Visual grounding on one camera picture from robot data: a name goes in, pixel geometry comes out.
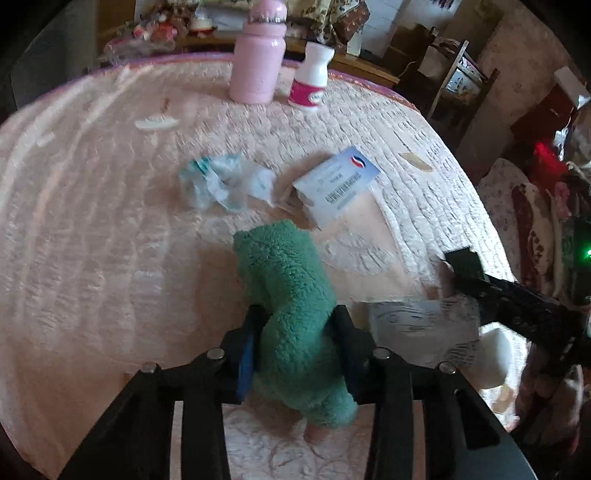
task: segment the clear plastic wrapper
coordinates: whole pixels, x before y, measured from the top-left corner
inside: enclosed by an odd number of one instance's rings
[[[208,210],[219,203],[228,212],[241,212],[248,196],[273,206],[275,173],[256,165],[242,154],[202,157],[191,160],[179,173],[181,190],[187,204]]]
[[[124,63],[172,53],[176,44],[174,40],[150,41],[143,38],[115,38],[105,46],[105,57],[111,65]]]

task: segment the pink bottle cap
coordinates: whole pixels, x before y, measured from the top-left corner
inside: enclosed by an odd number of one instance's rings
[[[283,23],[287,20],[287,7],[280,0],[259,0],[249,15],[251,23]]]

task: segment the logo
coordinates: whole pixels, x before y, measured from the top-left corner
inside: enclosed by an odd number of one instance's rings
[[[351,163],[357,168],[365,168],[365,162],[359,157],[351,157]]]
[[[320,103],[323,95],[324,95],[324,90],[319,90],[318,92],[312,92],[308,96],[308,100],[310,101],[310,103]]]

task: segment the small box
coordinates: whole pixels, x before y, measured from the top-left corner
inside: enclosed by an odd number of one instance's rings
[[[297,196],[307,217],[322,228],[379,174],[367,157],[349,147],[297,179],[287,201],[293,207]]]

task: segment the barcode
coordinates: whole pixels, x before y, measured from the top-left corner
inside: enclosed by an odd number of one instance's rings
[[[349,189],[361,178],[361,173],[355,172],[353,173],[347,180],[345,180],[341,186],[337,189],[334,189],[330,192],[325,198],[326,201],[329,202],[331,205],[339,200],[345,193],[349,191]]]

